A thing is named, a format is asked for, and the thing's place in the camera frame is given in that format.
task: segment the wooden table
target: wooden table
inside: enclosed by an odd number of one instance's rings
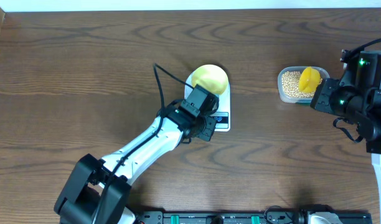
[[[334,116],[283,103],[276,81],[293,65],[340,77],[341,49],[379,37],[381,9],[9,13],[0,36],[0,223],[58,222],[53,206],[79,158],[116,151],[153,121],[153,62],[183,80],[203,64],[225,67],[232,129],[162,156],[133,186],[132,206],[323,203],[369,210],[378,223],[365,145],[334,129]],[[161,81],[166,101],[182,96],[181,84]]]

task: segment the white backdrop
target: white backdrop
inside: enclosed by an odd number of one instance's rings
[[[381,0],[0,0],[5,12],[381,7]]]

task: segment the container of beans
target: container of beans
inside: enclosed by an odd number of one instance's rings
[[[310,103],[314,93],[302,93],[298,90],[300,76],[307,66],[295,66],[283,69],[278,76],[280,99],[286,103]],[[319,71],[322,79],[329,78],[325,69],[312,67]]]

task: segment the clear plastic container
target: clear plastic container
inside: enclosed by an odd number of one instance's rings
[[[300,73],[302,73],[304,71],[304,69],[307,67],[308,66],[287,67],[279,73],[279,75],[278,75],[278,89],[279,89],[280,99],[283,102],[286,102],[286,103],[310,103],[313,100],[312,98],[291,97],[291,96],[286,95],[285,92],[283,91],[283,85],[282,85],[283,74],[285,74],[285,72],[300,72]],[[327,73],[327,71],[325,69],[319,68],[319,67],[312,67],[312,68],[319,71],[319,74],[321,75],[322,79],[330,78],[329,74]]]

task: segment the green light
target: green light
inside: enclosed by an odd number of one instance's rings
[[[364,65],[364,64],[365,64],[365,62],[366,62],[366,61],[364,61],[364,59],[363,59],[363,58],[361,58],[361,59],[360,59],[360,61],[359,61],[359,64],[360,64],[360,65]]]

